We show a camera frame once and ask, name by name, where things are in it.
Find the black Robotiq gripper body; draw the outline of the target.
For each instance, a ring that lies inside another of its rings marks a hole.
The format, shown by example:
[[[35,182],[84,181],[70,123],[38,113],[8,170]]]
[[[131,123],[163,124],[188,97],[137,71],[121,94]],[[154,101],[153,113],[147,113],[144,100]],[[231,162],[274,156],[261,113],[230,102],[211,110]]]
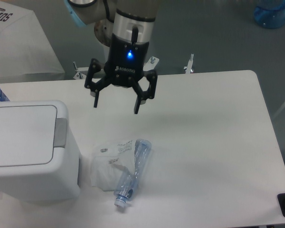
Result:
[[[138,87],[143,77],[143,65],[149,42],[132,43],[112,35],[108,60],[105,64],[104,87]]]

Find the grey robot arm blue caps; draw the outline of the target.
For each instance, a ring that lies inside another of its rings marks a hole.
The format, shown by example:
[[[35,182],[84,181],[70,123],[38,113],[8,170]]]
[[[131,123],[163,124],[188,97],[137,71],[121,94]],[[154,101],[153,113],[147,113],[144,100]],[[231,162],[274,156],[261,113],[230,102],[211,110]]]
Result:
[[[144,71],[159,0],[66,0],[71,18],[82,27],[105,21],[108,59],[91,59],[84,87],[91,91],[97,107],[99,93],[109,85],[133,88],[137,94],[134,113],[155,97],[157,73]]]

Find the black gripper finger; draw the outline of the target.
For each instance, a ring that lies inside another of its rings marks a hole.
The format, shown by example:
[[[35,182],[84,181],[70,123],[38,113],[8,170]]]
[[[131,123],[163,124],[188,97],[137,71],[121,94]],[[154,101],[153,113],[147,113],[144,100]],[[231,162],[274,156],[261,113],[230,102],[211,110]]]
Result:
[[[95,74],[104,70],[104,76],[100,78],[99,81],[93,82]],[[106,72],[106,65],[99,62],[97,59],[92,58],[88,73],[85,79],[84,87],[90,90],[90,95],[95,98],[94,108],[97,108],[99,93],[102,89],[109,86],[113,81],[113,76]]]
[[[145,91],[142,90],[139,84],[139,81],[143,78],[146,78],[146,80],[149,82],[148,88]],[[157,72],[154,69],[146,72],[143,71],[139,76],[129,76],[128,82],[130,84],[130,87],[132,87],[135,93],[137,94],[133,111],[135,114],[138,114],[140,105],[145,104],[147,99],[153,99],[155,97]]]

